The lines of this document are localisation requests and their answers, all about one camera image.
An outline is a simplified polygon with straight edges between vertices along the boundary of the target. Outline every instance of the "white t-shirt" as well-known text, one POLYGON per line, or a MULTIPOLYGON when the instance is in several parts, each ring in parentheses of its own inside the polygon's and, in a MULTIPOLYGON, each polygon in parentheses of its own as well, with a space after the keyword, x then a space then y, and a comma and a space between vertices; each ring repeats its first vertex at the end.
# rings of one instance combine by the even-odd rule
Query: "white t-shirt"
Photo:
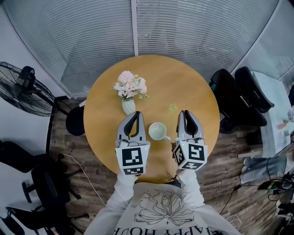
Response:
POLYGON ((115 192, 85 235, 240 235, 212 207, 204 205, 194 171, 178 173, 181 189, 137 183, 118 175, 115 192))

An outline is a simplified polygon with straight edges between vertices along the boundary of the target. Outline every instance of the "teacup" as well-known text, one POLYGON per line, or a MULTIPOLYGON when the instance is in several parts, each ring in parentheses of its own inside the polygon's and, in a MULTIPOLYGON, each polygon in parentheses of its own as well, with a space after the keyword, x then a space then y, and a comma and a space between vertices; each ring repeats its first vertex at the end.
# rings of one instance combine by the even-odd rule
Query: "teacup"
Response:
POLYGON ((166 132, 166 127, 162 123, 152 123, 148 130, 149 136, 152 140, 170 141, 170 137, 166 135, 166 132))

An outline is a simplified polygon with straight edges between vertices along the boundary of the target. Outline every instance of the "white sleeve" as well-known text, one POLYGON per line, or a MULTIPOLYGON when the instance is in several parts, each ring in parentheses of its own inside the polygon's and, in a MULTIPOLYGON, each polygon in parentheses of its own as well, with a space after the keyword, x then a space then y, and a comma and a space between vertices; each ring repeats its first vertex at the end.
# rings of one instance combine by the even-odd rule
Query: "white sleeve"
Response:
POLYGON ((113 235, 115 227, 134 195, 137 176, 118 174, 114 193, 87 228, 85 235, 113 235))
POLYGON ((226 219, 215 209, 204 204, 204 198, 200 192, 196 172, 192 170, 178 170, 183 203, 196 212, 212 231, 221 231, 224 235, 241 235, 226 219))

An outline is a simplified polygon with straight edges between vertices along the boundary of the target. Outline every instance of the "table top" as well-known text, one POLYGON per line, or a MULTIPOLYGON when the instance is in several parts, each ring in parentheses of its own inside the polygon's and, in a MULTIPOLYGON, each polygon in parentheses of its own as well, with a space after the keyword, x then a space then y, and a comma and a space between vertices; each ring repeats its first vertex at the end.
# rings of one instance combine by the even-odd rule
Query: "table top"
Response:
POLYGON ((92 86, 84 111, 87 140, 98 159, 111 171, 118 173, 114 152, 118 125, 126 117, 121 98, 113 85, 118 76, 129 70, 146 80, 148 98, 135 98, 136 110, 144 117, 147 140, 151 142, 146 174, 141 182, 165 183, 175 176, 177 164, 172 158, 171 143, 153 141, 148 128, 153 122, 162 122, 167 135, 174 142, 181 110, 191 111, 204 129, 208 154, 215 146, 220 125, 219 109, 207 82, 188 65, 165 56, 147 55, 125 59, 106 70, 92 86), (170 104, 177 109, 170 111, 170 104))

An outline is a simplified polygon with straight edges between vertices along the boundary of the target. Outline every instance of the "white vase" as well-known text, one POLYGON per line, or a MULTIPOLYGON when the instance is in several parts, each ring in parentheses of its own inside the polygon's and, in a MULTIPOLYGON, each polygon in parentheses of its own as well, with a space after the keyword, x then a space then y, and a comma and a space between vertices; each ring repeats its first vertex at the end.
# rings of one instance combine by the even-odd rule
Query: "white vase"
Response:
POLYGON ((134 111, 136 111, 135 101, 132 100, 122 100, 121 106, 123 108, 124 113, 128 116, 134 111))

